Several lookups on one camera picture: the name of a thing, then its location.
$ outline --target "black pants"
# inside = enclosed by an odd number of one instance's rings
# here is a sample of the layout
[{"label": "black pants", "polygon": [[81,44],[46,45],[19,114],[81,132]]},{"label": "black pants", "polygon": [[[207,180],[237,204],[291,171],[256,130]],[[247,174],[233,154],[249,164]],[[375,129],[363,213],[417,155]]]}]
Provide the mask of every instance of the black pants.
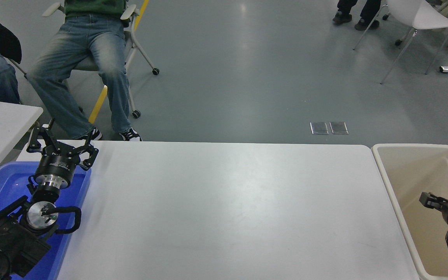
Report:
[{"label": "black pants", "polygon": [[[350,9],[357,4],[357,0],[339,0],[338,1],[338,11],[343,14],[350,14]],[[360,17],[365,21],[371,21],[376,13],[378,13],[381,6],[381,0],[367,0],[366,5],[362,8]]]}]

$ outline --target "sneaker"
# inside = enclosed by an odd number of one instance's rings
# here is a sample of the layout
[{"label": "sneaker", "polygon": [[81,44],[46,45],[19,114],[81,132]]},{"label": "sneaker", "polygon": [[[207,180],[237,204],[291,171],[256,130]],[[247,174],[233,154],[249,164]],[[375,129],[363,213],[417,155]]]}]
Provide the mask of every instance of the sneaker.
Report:
[{"label": "sneaker", "polygon": [[77,140],[86,140],[88,138],[88,135],[92,134],[93,137],[91,138],[91,140],[101,140],[101,138],[103,138],[103,135],[101,134],[101,132],[97,129],[97,128],[93,128],[91,132],[89,132],[88,134],[81,136],[80,138],[77,138]]},{"label": "sneaker", "polygon": [[133,129],[129,128],[127,132],[119,133],[124,141],[142,141],[141,136]]},{"label": "sneaker", "polygon": [[[368,28],[368,24],[370,23],[370,21],[365,21],[364,19],[360,19],[359,22],[354,26],[356,28],[356,30],[359,31],[363,31],[366,30],[366,28]],[[375,30],[379,27],[379,21],[373,21],[373,24],[371,24],[371,26],[369,27],[370,30]]]},{"label": "sneaker", "polygon": [[337,11],[334,15],[333,21],[336,25],[341,25],[342,23],[348,23],[352,21],[351,14],[343,14],[341,11]]}]

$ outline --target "plastic bin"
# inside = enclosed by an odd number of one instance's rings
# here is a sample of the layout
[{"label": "plastic bin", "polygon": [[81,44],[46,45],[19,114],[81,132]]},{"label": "plastic bin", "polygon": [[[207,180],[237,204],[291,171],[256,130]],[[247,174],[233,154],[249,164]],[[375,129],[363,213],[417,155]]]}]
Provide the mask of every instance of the plastic bin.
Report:
[{"label": "plastic bin", "polygon": [[[27,189],[28,177],[35,174],[38,162],[16,161],[4,164],[0,167],[0,210],[8,206],[22,195],[30,197]],[[77,167],[73,174],[70,187],[60,192],[57,206],[78,206],[84,201],[88,186],[90,170],[85,172]],[[72,214],[60,214],[57,220],[59,228],[70,228],[74,223]],[[55,280],[70,241],[71,234],[54,234],[47,241],[51,249],[37,263],[37,265],[25,276],[26,280]],[[12,275],[11,279],[23,279],[18,275]]]},{"label": "plastic bin", "polygon": [[448,145],[378,144],[372,151],[422,280],[448,280],[448,230],[421,192],[448,199]]}]

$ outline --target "chair wheel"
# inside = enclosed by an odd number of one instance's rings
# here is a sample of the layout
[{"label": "chair wheel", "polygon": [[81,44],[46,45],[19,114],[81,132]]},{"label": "chair wheel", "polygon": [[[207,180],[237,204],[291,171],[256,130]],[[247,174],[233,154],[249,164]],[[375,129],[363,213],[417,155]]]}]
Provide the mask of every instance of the chair wheel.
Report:
[{"label": "chair wheel", "polygon": [[135,110],[132,112],[132,117],[137,119],[137,118],[141,117],[141,113],[138,110]]}]

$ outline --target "white chair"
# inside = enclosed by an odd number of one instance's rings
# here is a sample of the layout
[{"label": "white chair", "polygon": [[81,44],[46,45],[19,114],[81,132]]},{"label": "white chair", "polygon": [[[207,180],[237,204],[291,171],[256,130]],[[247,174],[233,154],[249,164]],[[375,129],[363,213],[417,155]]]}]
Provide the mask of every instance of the white chair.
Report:
[{"label": "white chair", "polygon": [[[44,11],[42,16],[48,17],[51,16],[55,11],[64,11],[64,7],[60,4],[60,2],[56,2],[53,5],[51,5],[47,10]],[[155,68],[153,66],[153,63],[148,58],[146,53],[144,52],[143,48],[141,47],[141,44],[139,44],[138,40],[135,36],[135,21],[136,18],[140,16],[139,9],[136,9],[136,5],[129,5],[124,13],[121,16],[122,21],[128,21],[130,19],[130,26],[128,27],[129,30],[124,30],[124,38],[126,40],[126,49],[124,51],[125,57],[126,57],[126,71],[128,71],[129,66],[132,62],[132,59],[134,58],[134,55],[136,54],[136,51],[139,51],[141,55],[144,57],[146,62],[151,67],[151,73],[153,75],[158,75],[160,73],[160,70],[158,68]],[[74,70],[82,70],[82,71],[98,71],[98,66],[95,64],[94,59],[91,55],[89,55],[87,58],[79,62],[74,68]],[[132,116],[137,119],[141,116],[141,113],[136,110],[134,99],[132,97],[131,90],[129,88],[129,104],[132,111]]]},{"label": "white chair", "polygon": [[[371,23],[369,23],[367,29],[364,31],[362,36],[360,37],[359,41],[357,41],[357,44],[353,48],[357,48],[359,45],[359,42],[361,42],[364,35],[366,35],[366,32],[368,31],[369,27],[375,21],[375,18],[379,15],[381,9],[383,7],[387,6],[391,15],[400,23],[403,23],[404,25],[410,26],[411,29],[407,34],[412,34],[412,37],[409,39],[409,41],[406,43],[400,54],[398,55],[397,59],[393,62],[392,66],[384,76],[384,78],[381,80],[381,84],[385,81],[386,77],[390,72],[392,71],[393,66],[399,60],[399,58],[402,56],[404,51],[407,49],[409,44],[411,43],[412,39],[416,36],[418,33],[418,30],[432,30],[437,28],[447,28],[448,27],[448,18],[441,15],[438,11],[436,11],[428,2],[425,0],[387,0],[387,5],[383,5],[378,13],[375,15]],[[402,40],[397,40],[395,44],[398,46],[400,45],[399,41],[402,42],[405,40],[407,35]],[[441,47],[437,50],[437,53],[432,59],[432,62],[430,63],[430,66],[426,70],[425,74],[428,74],[428,71],[430,67],[435,62],[435,59],[437,58],[437,55],[439,51],[443,48],[446,41],[448,39],[448,34],[446,35],[443,44]]]}]

